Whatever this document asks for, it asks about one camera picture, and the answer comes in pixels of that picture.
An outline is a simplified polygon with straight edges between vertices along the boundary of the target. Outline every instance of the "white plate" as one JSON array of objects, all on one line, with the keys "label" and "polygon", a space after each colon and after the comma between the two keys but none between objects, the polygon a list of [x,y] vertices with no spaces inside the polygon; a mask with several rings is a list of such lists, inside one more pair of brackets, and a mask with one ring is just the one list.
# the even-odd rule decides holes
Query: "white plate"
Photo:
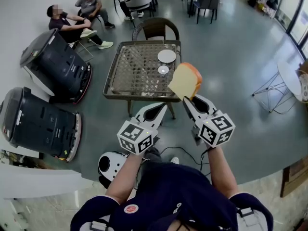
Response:
[{"label": "white plate", "polygon": [[173,62],[177,58],[177,55],[171,50],[162,50],[158,53],[157,57],[161,62],[168,64]]},{"label": "white plate", "polygon": [[169,68],[165,65],[162,65],[158,68],[158,72],[162,75],[165,75],[166,73],[169,72]]}]

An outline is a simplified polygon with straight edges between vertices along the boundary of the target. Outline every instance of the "wicker chair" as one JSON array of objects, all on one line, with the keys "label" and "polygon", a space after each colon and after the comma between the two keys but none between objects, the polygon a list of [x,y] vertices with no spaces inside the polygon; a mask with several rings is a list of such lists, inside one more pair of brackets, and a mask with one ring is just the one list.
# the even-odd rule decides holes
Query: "wicker chair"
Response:
[{"label": "wicker chair", "polygon": [[142,29],[144,31],[146,40],[153,37],[164,37],[164,40],[166,40],[166,26],[173,30],[176,40],[179,40],[180,33],[177,27],[171,21],[165,18],[150,18],[144,20],[133,31],[132,40],[137,41],[138,34]]}]

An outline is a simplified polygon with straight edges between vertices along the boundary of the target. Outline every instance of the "metal table frame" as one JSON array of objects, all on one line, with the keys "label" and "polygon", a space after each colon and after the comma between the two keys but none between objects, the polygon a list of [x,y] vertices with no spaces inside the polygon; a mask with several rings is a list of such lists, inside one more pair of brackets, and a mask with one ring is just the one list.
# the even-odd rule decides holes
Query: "metal table frame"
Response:
[{"label": "metal table frame", "polygon": [[177,56],[180,57],[179,62],[177,63],[177,59],[175,62],[175,68],[180,64],[181,62],[181,49],[180,49],[180,41],[179,40],[150,40],[150,41],[128,41],[128,42],[122,42],[117,48],[116,55],[113,59],[113,62],[111,64],[111,67],[109,69],[108,77],[103,89],[103,95],[107,99],[117,99],[117,100],[127,100],[128,101],[128,114],[130,117],[132,117],[131,113],[131,107],[132,107],[132,101],[152,101],[152,102],[166,102],[168,105],[169,110],[172,113],[173,119],[175,119],[175,113],[172,107],[171,103],[177,103],[180,102],[180,99],[172,92],[172,91],[155,91],[157,93],[170,93],[169,96],[141,96],[137,95],[136,93],[142,93],[142,92],[151,92],[151,91],[134,91],[134,94],[124,95],[121,94],[119,91],[114,91],[112,93],[111,83],[114,78],[114,72],[117,70],[117,62],[119,59],[119,56],[121,54],[121,50],[124,46],[131,46],[131,45],[142,45],[142,44],[175,44],[177,48]]}]

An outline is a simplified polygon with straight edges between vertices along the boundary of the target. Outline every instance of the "bread slice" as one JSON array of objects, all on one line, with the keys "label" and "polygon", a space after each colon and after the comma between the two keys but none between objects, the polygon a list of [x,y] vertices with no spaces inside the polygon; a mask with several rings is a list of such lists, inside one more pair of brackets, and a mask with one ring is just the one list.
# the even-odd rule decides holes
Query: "bread slice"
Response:
[{"label": "bread slice", "polygon": [[181,63],[174,71],[172,81],[168,87],[181,99],[186,96],[192,99],[200,89],[202,76],[189,63]]}]

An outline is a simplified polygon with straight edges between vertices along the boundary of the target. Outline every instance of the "shoe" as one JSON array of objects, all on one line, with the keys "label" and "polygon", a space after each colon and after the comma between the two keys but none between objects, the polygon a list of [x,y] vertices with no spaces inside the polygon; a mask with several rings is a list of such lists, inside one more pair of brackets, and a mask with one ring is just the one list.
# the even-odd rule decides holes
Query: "shoe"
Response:
[{"label": "shoe", "polygon": [[105,23],[105,27],[106,27],[106,28],[114,28],[114,27],[115,27],[115,24],[112,24],[112,23],[110,23],[110,22],[107,22],[107,23]]},{"label": "shoe", "polygon": [[107,49],[107,48],[110,48],[111,46],[113,46],[113,44],[114,44],[113,42],[103,41],[103,43],[98,46],[98,49],[100,49],[100,50]]},{"label": "shoe", "polygon": [[130,17],[129,17],[129,16],[126,16],[126,17],[124,18],[124,20],[125,20],[125,21],[130,21]]},{"label": "shoe", "polygon": [[180,164],[180,160],[178,157],[175,156],[174,158],[171,159],[171,163]]},{"label": "shoe", "polygon": [[94,35],[96,35],[97,31],[96,30],[90,30],[90,29],[84,29],[82,31],[82,34],[80,35],[81,38],[89,38],[89,37],[93,37]]},{"label": "shoe", "polygon": [[138,17],[139,18],[143,18],[143,16],[144,16],[144,12],[141,12],[141,13],[138,12]]}]

